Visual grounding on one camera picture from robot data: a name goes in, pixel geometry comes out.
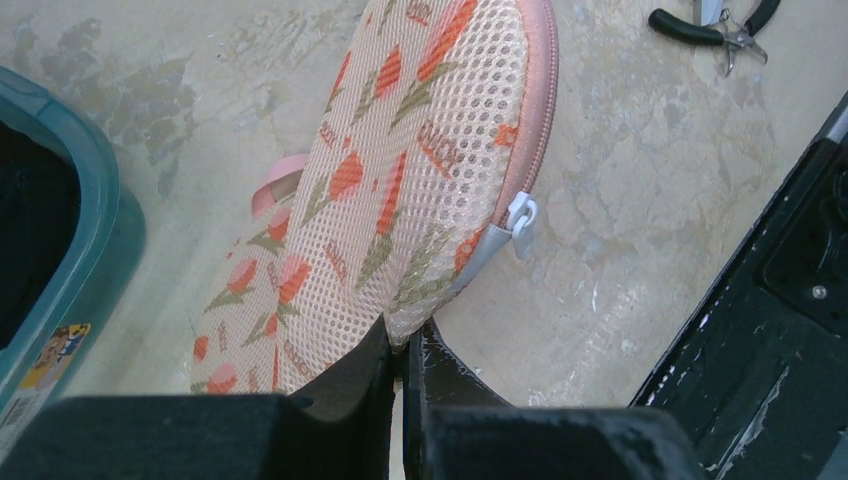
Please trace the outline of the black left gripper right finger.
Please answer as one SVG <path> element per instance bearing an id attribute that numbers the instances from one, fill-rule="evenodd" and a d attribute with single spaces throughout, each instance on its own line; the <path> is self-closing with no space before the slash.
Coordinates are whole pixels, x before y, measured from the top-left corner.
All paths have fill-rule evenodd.
<path id="1" fill-rule="evenodd" d="M 428 320 L 403 363 L 409 479 L 703 479 L 676 421 L 652 408 L 518 407 Z"/>

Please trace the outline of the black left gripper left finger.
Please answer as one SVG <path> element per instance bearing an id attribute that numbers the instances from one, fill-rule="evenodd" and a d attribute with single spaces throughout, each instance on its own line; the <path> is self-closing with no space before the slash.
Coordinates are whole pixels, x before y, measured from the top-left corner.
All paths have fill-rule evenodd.
<path id="1" fill-rule="evenodd" d="M 5 479 L 384 479 L 393 404 L 381 324 L 284 395 L 89 396 L 39 413 Z"/>

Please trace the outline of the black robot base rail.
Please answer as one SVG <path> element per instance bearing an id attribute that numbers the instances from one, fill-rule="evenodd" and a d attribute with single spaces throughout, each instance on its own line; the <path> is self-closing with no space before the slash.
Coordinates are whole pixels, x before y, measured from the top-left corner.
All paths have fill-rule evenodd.
<path id="1" fill-rule="evenodd" d="M 847 475 L 847 105 L 840 102 L 633 398 L 710 479 Z"/>

